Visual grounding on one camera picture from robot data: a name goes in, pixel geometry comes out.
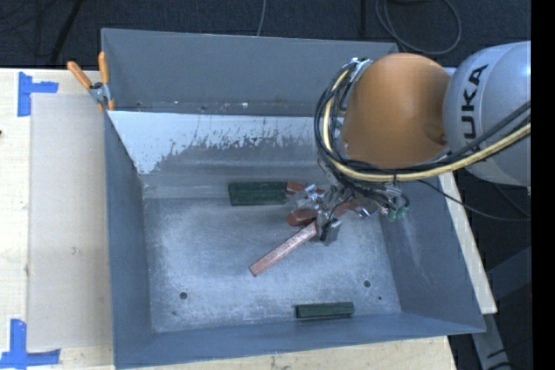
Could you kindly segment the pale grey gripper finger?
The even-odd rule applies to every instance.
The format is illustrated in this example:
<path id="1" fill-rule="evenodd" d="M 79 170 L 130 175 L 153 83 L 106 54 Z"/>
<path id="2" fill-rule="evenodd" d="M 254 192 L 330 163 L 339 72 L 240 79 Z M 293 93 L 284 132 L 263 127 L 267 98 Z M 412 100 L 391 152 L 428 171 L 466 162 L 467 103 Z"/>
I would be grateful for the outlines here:
<path id="1" fill-rule="evenodd" d="M 334 211 L 321 211 L 317 215 L 317 241 L 326 246 L 334 243 L 342 227 L 342 221 Z"/>
<path id="2" fill-rule="evenodd" d="M 322 202 L 324 190 L 316 185 L 308 185 L 296 194 L 297 209 L 318 209 Z"/>

